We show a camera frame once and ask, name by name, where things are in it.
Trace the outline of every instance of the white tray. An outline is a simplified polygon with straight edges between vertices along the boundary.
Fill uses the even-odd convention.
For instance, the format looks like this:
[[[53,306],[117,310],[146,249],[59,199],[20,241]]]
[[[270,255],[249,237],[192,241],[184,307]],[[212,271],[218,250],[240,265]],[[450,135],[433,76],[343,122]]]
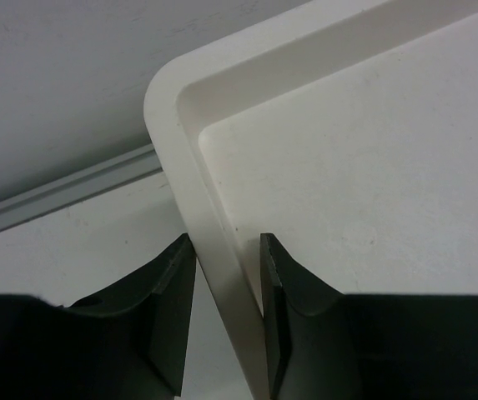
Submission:
[[[306,4],[172,61],[144,115],[256,398],[260,233],[342,292],[478,293],[478,1]]]

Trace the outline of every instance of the white surface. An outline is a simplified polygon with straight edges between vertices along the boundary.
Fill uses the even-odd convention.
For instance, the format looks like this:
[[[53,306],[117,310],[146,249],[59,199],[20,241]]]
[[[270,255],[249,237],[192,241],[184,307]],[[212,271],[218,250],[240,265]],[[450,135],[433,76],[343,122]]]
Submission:
[[[257,397],[262,232],[342,292],[478,293],[478,2],[304,5],[168,64],[145,117]]]
[[[305,0],[0,0],[0,200],[148,143],[169,60]]]
[[[147,177],[1,232],[0,293],[69,305],[155,258],[184,231],[164,175]],[[200,270],[181,398],[251,398]]]

